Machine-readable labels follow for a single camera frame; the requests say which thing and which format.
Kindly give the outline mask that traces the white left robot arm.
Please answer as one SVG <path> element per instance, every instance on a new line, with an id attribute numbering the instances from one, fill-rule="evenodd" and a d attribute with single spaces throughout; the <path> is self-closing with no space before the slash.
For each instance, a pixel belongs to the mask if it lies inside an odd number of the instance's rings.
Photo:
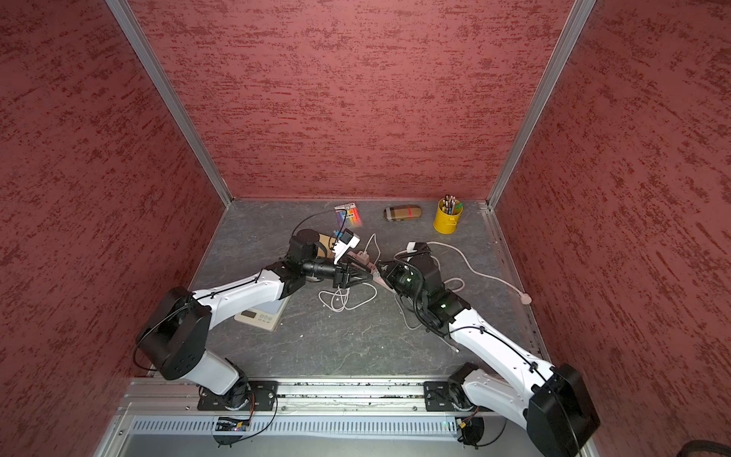
<path id="1" fill-rule="evenodd" d="M 168 380 L 187 380 L 217 399 L 225 409 L 238 411 L 251 402 L 249 378 L 234 363 L 207 349 L 209 332 L 224 321 L 252 308 L 286 302 L 308 279 L 330 280 L 348 289 L 372 279 L 372 268 L 352 256 L 360 238 L 341 230 L 330 249 L 316 230 L 300 230 L 289 239 L 289 250 L 252 276 L 199 291 L 170 289 L 136 338 L 134 352 L 142 352 L 155 371 Z"/>

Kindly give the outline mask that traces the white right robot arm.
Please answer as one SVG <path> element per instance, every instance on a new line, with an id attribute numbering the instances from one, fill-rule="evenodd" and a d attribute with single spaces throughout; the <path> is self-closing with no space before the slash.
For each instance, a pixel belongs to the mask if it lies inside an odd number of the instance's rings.
<path id="1" fill-rule="evenodd" d="M 457 397 L 485 407 L 527 432 L 544 456 L 577 456 L 601 421 L 582 375 L 525 350 L 487 323 L 445 286 L 429 249 L 407 252 L 376 268 L 398 298 L 411 302 L 427 331 L 477 355 L 493 369 L 457 371 Z"/>

